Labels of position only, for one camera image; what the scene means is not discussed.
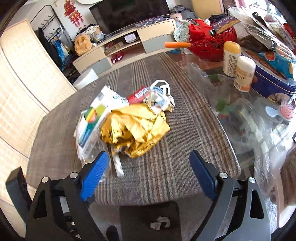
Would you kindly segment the yellow foil wrapper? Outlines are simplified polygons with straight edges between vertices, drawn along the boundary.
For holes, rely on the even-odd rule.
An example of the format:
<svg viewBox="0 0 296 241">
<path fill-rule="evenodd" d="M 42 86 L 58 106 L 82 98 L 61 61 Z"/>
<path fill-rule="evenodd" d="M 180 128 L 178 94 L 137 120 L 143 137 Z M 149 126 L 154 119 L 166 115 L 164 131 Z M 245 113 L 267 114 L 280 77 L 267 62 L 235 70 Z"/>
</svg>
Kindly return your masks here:
<svg viewBox="0 0 296 241">
<path fill-rule="evenodd" d="M 169 131 L 165 113 L 156 115 L 144 103 L 112 110 L 100 128 L 102 140 L 113 146 L 112 153 L 123 152 L 130 158 L 144 155 Z"/>
</svg>

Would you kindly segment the long white medicine box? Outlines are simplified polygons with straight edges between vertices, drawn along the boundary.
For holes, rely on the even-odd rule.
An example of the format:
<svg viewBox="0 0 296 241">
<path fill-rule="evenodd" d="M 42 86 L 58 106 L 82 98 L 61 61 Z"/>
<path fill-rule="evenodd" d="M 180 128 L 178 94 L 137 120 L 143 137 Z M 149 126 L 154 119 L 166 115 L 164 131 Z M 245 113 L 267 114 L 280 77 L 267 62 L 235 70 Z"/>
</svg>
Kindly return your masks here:
<svg viewBox="0 0 296 241">
<path fill-rule="evenodd" d="M 128 105 L 127 98 L 120 96 L 105 85 L 89 108 L 81 113 L 75 130 L 78 146 L 84 148 L 87 145 L 91 135 L 98 131 L 112 110 Z"/>
</svg>

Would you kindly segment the red tube package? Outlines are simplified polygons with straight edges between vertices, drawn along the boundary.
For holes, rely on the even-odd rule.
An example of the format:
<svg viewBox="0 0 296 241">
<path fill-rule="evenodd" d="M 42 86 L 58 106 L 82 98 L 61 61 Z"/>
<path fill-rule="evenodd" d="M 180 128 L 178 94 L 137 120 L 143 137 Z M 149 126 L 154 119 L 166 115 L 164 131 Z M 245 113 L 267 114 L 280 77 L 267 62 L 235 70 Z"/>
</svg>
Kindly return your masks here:
<svg viewBox="0 0 296 241">
<path fill-rule="evenodd" d="M 135 91 L 133 94 L 129 95 L 126 99 L 129 105 L 142 103 L 144 101 L 144 95 L 148 91 L 146 86 L 141 87 L 139 90 Z"/>
</svg>

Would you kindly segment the white blue face mask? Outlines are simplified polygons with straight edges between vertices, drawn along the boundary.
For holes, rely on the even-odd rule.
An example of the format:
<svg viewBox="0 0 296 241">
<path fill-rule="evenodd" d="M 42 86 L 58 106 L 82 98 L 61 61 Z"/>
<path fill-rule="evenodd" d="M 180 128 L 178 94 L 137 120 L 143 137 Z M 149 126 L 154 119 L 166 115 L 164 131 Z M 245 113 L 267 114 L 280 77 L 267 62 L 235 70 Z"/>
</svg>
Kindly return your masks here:
<svg viewBox="0 0 296 241">
<path fill-rule="evenodd" d="M 170 85 L 165 80 L 156 80 L 144 93 L 144 103 L 156 115 L 162 111 L 172 112 L 175 108 Z"/>
</svg>

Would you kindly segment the grey plaid tablecloth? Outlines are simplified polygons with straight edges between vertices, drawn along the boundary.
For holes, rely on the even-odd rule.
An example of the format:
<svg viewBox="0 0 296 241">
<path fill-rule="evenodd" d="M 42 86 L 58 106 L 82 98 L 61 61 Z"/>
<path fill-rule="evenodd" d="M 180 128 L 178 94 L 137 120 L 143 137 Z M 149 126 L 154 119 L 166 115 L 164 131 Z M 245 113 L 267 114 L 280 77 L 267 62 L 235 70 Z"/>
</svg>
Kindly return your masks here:
<svg viewBox="0 0 296 241">
<path fill-rule="evenodd" d="M 155 116 L 144 102 L 125 109 L 117 106 L 95 133 L 96 149 L 119 153 L 123 168 L 122 177 L 112 169 L 99 183 L 97 203 L 153 204 L 200 193 L 189 163 L 193 150 L 219 172 L 238 177 L 237 157 L 207 100 L 184 71 L 160 53 L 99 78 L 46 114 L 30 153 L 27 183 L 38 187 L 45 176 L 62 179 L 82 168 L 74 132 L 81 113 L 104 87 L 127 97 L 157 80 L 169 84 L 173 110 Z"/>
</svg>

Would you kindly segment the pink hairbrush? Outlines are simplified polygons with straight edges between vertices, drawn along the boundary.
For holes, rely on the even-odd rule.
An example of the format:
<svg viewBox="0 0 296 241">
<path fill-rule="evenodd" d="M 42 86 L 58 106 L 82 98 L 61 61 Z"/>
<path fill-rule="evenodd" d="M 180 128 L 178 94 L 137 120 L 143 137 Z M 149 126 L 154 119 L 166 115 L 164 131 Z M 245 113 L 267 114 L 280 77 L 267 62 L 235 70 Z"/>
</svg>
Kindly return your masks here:
<svg viewBox="0 0 296 241">
<path fill-rule="evenodd" d="M 281 117 L 285 121 L 291 121 L 294 116 L 294 106 L 291 101 L 282 101 L 277 109 L 274 109 L 270 106 L 265 107 L 265 111 L 267 115 L 271 118 L 275 118 L 276 116 Z"/>
</svg>

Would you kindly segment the blue cookie tin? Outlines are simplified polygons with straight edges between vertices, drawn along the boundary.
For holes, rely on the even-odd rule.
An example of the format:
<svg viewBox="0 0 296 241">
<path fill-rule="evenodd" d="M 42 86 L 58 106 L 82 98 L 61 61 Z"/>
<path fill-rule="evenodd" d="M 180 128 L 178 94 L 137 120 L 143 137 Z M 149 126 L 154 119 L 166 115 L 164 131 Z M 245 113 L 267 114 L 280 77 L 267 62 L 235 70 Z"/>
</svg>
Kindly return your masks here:
<svg viewBox="0 0 296 241">
<path fill-rule="evenodd" d="M 259 54 L 242 48 L 242 55 L 251 58 L 256 63 L 254 76 L 257 78 L 252 88 L 265 98 L 275 94 L 292 96 L 295 94 L 295 81 L 285 78 L 281 73 L 272 68 Z"/>
</svg>

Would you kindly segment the yellow cap white bottle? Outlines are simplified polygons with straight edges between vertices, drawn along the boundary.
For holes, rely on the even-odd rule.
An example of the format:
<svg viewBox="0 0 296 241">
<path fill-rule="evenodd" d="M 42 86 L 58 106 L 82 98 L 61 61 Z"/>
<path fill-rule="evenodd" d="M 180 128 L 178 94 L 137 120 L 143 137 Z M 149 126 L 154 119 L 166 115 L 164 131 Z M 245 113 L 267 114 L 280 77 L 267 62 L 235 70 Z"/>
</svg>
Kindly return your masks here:
<svg viewBox="0 0 296 241">
<path fill-rule="evenodd" d="M 237 60 L 241 56 L 241 47 L 236 42 L 227 41 L 223 46 L 223 72 L 235 77 Z"/>
</svg>

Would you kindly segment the red plastic basket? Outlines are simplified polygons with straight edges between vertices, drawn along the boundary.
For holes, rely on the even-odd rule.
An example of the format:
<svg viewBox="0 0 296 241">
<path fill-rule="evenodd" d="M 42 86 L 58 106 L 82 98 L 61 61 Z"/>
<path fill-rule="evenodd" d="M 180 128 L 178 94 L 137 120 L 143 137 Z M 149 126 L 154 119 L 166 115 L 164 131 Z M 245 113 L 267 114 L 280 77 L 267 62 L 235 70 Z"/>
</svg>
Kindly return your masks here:
<svg viewBox="0 0 296 241">
<path fill-rule="evenodd" d="M 204 20 L 195 19 L 194 21 L 195 24 L 189 25 L 189 42 L 191 43 L 189 51 L 206 61 L 222 61 L 224 43 L 227 41 L 237 42 L 234 27 L 219 34 Z"/>
</svg>

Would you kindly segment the beige TV cabinet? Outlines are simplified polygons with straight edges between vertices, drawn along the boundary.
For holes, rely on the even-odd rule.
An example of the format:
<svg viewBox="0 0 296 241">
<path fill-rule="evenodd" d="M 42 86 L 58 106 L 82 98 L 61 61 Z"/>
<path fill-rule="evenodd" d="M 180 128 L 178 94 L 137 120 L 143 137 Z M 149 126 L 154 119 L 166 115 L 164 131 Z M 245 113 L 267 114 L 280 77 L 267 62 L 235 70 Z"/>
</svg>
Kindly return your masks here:
<svg viewBox="0 0 296 241">
<path fill-rule="evenodd" d="M 102 77 L 118 68 L 146 57 L 171 51 L 166 42 L 174 42 L 177 29 L 174 19 L 168 19 L 145 27 L 133 27 L 113 35 L 73 62 L 82 74 L 88 69 Z"/>
</svg>

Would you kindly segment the floral cloth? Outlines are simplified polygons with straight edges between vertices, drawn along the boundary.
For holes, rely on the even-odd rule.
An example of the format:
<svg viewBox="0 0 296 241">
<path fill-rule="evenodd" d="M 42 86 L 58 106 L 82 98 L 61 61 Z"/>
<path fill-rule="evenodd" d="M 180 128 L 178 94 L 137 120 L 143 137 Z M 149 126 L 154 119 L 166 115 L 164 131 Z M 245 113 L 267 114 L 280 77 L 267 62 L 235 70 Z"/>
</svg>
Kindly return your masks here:
<svg viewBox="0 0 296 241">
<path fill-rule="evenodd" d="M 189 26 L 191 22 L 183 21 L 173 33 L 173 37 L 176 42 L 187 42 L 189 39 Z"/>
</svg>

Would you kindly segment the dark blue book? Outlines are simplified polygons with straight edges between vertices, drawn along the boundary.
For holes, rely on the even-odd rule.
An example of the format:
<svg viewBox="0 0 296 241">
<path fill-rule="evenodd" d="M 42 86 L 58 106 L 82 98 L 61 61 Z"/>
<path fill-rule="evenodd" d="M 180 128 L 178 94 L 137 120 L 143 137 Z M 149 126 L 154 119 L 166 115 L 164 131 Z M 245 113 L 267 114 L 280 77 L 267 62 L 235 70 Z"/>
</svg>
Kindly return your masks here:
<svg viewBox="0 0 296 241">
<path fill-rule="evenodd" d="M 222 32 L 224 32 L 225 30 L 229 29 L 230 27 L 236 25 L 237 23 L 241 22 L 241 20 L 239 20 L 238 18 L 234 17 L 234 16 L 227 16 L 225 18 L 223 18 L 222 20 L 214 23 L 212 25 L 212 29 L 220 34 Z"/>
</svg>

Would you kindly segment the black television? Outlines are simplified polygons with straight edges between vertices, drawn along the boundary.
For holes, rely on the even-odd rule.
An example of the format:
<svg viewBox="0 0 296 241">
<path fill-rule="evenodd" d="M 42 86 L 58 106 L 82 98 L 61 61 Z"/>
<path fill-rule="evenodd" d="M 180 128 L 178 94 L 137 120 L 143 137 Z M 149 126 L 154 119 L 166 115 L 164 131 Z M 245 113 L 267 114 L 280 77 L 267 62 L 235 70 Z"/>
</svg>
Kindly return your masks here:
<svg viewBox="0 0 296 241">
<path fill-rule="evenodd" d="M 105 0 L 89 10 L 104 34 L 170 13 L 167 2 L 159 0 Z"/>
</svg>

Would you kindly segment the black coat rack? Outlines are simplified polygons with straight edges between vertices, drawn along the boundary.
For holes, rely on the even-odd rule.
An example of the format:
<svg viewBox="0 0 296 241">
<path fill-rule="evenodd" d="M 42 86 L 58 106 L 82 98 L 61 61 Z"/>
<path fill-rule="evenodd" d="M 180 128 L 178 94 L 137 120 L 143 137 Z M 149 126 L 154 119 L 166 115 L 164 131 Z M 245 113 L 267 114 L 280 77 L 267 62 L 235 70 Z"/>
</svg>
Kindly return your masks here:
<svg viewBox="0 0 296 241">
<path fill-rule="evenodd" d="M 54 8 L 49 4 L 41 7 L 30 20 L 30 25 L 48 55 L 65 77 L 72 81 L 77 72 L 73 65 L 76 58 L 73 41 Z"/>
</svg>

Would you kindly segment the beige standing air conditioner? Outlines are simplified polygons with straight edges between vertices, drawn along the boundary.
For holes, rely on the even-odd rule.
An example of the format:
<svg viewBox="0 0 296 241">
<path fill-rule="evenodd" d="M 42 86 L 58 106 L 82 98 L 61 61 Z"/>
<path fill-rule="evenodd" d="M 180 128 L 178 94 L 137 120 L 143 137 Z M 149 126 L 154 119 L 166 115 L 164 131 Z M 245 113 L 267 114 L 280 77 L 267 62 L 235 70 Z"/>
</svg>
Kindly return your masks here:
<svg viewBox="0 0 296 241">
<path fill-rule="evenodd" d="M 192 5 L 195 14 L 201 19 L 224 14 L 222 0 L 192 0 Z"/>
</svg>

